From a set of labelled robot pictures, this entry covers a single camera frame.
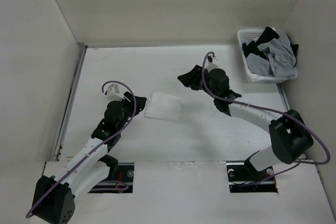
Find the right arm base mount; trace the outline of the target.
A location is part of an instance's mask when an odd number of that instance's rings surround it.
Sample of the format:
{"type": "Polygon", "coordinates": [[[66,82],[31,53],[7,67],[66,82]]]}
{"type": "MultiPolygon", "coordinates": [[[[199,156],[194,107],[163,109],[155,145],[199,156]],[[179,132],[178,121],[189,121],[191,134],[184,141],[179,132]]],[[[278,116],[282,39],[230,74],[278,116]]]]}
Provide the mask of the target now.
{"type": "Polygon", "coordinates": [[[243,162],[226,163],[230,193],[277,193],[272,166],[262,171],[250,170],[243,162]]]}

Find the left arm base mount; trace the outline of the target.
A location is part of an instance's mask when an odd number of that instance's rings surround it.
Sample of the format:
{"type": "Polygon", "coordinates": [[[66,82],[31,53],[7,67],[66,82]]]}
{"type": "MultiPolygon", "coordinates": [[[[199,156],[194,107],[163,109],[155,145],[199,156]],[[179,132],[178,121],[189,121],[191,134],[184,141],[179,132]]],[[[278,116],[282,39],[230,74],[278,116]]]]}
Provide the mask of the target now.
{"type": "Polygon", "coordinates": [[[89,191],[92,194],[130,194],[133,193],[134,163],[119,163],[109,155],[99,159],[109,168],[107,178],[103,179],[89,191]]]}

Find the white tank top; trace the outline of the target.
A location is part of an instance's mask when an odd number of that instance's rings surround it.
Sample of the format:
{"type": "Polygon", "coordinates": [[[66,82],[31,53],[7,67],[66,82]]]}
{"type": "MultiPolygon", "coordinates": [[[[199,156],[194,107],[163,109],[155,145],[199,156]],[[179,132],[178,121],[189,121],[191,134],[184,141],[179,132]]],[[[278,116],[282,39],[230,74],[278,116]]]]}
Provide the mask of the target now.
{"type": "Polygon", "coordinates": [[[177,121],[180,113],[180,98],[161,92],[152,92],[148,98],[144,116],[151,119],[177,121]]]}

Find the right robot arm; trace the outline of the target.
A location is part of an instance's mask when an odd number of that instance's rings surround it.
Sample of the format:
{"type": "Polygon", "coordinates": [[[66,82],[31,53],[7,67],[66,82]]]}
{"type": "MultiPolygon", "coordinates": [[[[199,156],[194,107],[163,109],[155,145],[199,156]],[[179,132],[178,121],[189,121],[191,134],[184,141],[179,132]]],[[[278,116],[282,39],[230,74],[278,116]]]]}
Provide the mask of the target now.
{"type": "Polygon", "coordinates": [[[307,130],[297,124],[294,119],[303,122],[300,114],[289,110],[279,115],[266,110],[253,108],[250,104],[242,105],[242,95],[229,87],[229,77],[223,69],[205,70],[196,65],[190,72],[177,78],[183,86],[192,90],[202,90],[217,96],[214,105],[228,116],[243,119],[270,136],[271,145],[257,151],[244,161],[244,175],[251,180],[257,179],[270,166],[279,163],[291,164],[313,145],[313,139],[307,130]]]}

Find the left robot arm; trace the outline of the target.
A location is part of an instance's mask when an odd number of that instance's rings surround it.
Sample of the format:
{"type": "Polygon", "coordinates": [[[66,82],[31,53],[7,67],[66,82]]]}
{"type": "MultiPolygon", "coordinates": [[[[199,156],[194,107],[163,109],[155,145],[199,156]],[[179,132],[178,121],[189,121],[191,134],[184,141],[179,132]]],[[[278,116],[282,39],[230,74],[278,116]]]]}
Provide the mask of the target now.
{"type": "Polygon", "coordinates": [[[68,223],[80,196],[102,180],[118,175],[118,160],[108,154],[121,132],[146,105],[145,97],[125,92],[108,103],[103,119],[85,146],[59,172],[43,175],[36,183],[32,207],[26,217],[36,216],[47,223],[68,223]]]}

